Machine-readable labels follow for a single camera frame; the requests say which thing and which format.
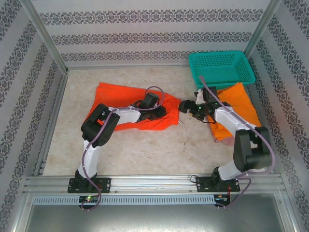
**patterned wallpaper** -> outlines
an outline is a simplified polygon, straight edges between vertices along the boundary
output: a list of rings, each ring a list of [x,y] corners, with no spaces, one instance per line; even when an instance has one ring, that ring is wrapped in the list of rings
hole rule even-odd
[[[268,125],[301,231],[309,231],[309,0],[283,0],[250,58],[249,93]]]
[[[66,65],[188,64],[244,50],[269,0],[34,0]]]
[[[0,232],[33,175],[63,74],[18,0],[0,0]]]

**orange cloth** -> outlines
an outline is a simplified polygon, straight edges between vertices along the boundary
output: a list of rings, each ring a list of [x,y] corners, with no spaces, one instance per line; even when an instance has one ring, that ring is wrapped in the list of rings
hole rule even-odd
[[[157,94],[162,99],[162,93],[156,90],[149,90]],[[92,105],[92,108],[88,114],[96,108],[96,106],[100,103],[108,107],[127,107],[129,105],[134,104],[138,100],[143,100],[145,96],[145,89],[142,88],[134,88],[134,87],[126,87],[126,86],[117,86],[112,84],[100,83],[96,90],[95,101]],[[156,120],[143,120],[141,122],[136,123],[124,123],[116,126],[115,131],[126,130],[130,128],[137,128],[139,130],[152,130],[152,131],[160,131],[164,130],[170,125],[178,124],[178,105],[180,104],[180,100],[173,97],[170,94],[165,93],[165,99],[163,102],[163,106],[166,109],[167,115],[162,118],[158,118]]]
[[[245,120],[257,127],[261,126],[255,108],[253,107],[242,83],[237,83],[232,87],[219,90],[218,97],[222,102],[229,103],[234,111]],[[233,137],[232,134],[220,123],[210,124],[210,126],[213,136],[220,141],[228,137]]]

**white cable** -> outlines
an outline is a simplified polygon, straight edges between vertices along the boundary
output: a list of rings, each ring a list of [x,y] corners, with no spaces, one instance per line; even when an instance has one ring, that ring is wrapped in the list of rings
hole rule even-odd
[[[188,139],[188,131],[187,129],[185,128],[184,124],[181,122],[181,121],[178,121],[178,123],[183,127],[184,131],[185,131],[185,141],[184,141],[184,144],[187,142],[187,139]]]

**marble floor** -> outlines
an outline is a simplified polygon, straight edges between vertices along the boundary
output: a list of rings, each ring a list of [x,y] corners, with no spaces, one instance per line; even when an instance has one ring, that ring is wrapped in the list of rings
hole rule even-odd
[[[80,130],[99,82],[147,88],[152,85],[181,99],[194,100],[187,67],[119,68],[70,71],[43,175],[74,175],[83,153]],[[116,131],[102,149],[98,174],[201,174],[232,159],[233,147],[213,141],[211,131],[189,114],[163,131]]]

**plastic basket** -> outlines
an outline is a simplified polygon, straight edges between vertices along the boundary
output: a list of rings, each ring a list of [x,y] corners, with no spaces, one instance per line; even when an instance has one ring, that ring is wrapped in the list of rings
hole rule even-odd
[[[241,51],[193,53],[189,56],[189,63],[198,89],[203,88],[200,75],[208,86],[216,86],[217,89],[237,82],[244,86],[255,82],[250,64]]]

